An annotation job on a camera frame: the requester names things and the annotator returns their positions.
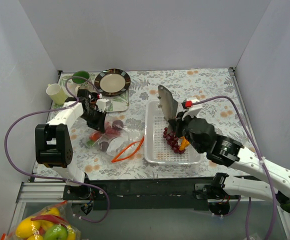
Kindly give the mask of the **fake red grapes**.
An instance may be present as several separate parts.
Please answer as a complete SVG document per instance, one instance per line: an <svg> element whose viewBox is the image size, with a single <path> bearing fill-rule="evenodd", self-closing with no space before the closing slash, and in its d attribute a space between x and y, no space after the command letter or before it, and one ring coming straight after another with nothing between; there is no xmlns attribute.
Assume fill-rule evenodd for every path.
<svg viewBox="0 0 290 240"><path fill-rule="evenodd" d="M163 131L163 138L166 140L167 144L170 146L171 150L175 154L184 154L184 153L179 153L179 147L181 145L181 140L176 136L176 134L173 131L168 132L168 128L165 127Z"/></svg>

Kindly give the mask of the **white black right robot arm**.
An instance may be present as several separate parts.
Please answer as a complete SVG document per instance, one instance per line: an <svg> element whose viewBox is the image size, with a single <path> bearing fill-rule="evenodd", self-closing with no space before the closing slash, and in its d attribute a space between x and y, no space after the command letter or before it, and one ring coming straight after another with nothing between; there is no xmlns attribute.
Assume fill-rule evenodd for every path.
<svg viewBox="0 0 290 240"><path fill-rule="evenodd" d="M226 195L244 195L260 200L274 201L290 213L290 169L257 156L242 143L217 134L212 124L204 118L184 112L169 119L169 128L177 137L184 137L199 154L205 154L213 163L240 170L256 180L218 173L211 186L212 195L222 199Z"/></svg>

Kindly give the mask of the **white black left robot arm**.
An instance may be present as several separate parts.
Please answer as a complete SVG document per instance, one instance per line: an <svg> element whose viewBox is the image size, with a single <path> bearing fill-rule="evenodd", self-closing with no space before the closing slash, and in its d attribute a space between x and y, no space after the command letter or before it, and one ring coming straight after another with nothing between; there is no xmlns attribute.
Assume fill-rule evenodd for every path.
<svg viewBox="0 0 290 240"><path fill-rule="evenodd" d="M60 110L46 124L39 124L35 128L36 161L57 172L80 200L90 198L92 189L85 183L87 174L73 160L70 129L81 118L89 128L103 134L108 105L109 100L102 98L100 93L78 89L76 96L65 99L64 110Z"/></svg>

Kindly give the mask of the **fake orange segments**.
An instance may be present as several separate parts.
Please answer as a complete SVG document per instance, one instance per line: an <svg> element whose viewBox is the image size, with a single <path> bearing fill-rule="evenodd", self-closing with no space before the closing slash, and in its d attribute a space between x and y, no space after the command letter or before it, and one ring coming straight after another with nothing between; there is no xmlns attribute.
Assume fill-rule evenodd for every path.
<svg viewBox="0 0 290 240"><path fill-rule="evenodd" d="M181 144L179 147L179 153L184 153L186 148L190 145L189 141L183 136L181 137Z"/></svg>

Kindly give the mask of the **fake orange carrot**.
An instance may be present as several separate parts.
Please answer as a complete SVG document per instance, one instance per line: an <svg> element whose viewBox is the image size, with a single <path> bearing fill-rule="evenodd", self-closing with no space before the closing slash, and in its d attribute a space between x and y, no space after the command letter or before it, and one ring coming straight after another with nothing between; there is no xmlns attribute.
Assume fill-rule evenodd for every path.
<svg viewBox="0 0 290 240"><path fill-rule="evenodd" d="M93 147L98 140L102 137L102 134L98 131L93 132L87 139L86 145L88 147Z"/></svg>

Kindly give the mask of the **white plastic basket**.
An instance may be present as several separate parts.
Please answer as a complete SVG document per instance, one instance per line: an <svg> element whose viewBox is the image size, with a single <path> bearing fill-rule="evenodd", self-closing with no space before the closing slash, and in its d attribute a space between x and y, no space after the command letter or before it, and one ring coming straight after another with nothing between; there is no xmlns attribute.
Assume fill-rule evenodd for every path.
<svg viewBox="0 0 290 240"><path fill-rule="evenodd" d="M144 157L152 164L160 165L195 165L204 160L188 145L182 145L182 138L168 131L168 122L159 108L158 100L149 100L145 109Z"/></svg>

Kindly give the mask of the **fake silver fish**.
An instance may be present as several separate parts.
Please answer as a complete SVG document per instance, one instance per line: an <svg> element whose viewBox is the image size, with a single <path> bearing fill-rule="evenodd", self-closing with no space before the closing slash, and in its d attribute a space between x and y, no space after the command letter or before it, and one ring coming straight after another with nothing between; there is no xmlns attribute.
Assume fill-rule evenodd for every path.
<svg viewBox="0 0 290 240"><path fill-rule="evenodd" d="M173 98L172 93L163 85L158 86L158 97L159 105L161 108L164 119L169 120L175 119L178 110L178 102Z"/></svg>

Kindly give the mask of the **clear zip top bag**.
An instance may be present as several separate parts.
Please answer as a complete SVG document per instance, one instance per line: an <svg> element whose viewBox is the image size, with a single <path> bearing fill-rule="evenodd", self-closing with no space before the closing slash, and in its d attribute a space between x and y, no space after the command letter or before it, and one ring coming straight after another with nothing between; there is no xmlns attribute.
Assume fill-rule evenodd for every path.
<svg viewBox="0 0 290 240"><path fill-rule="evenodd" d="M121 120L124 123L124 128L121 130L113 129L112 123L114 120ZM99 131L93 129L91 133L83 139L83 143L86 147L88 147L86 142L89 136L94 132ZM94 146L88 148L111 158L112 163L132 159L140 151L145 140L141 131L128 127L119 117L106 118L105 132L101 134L102 136L98 142Z"/></svg>

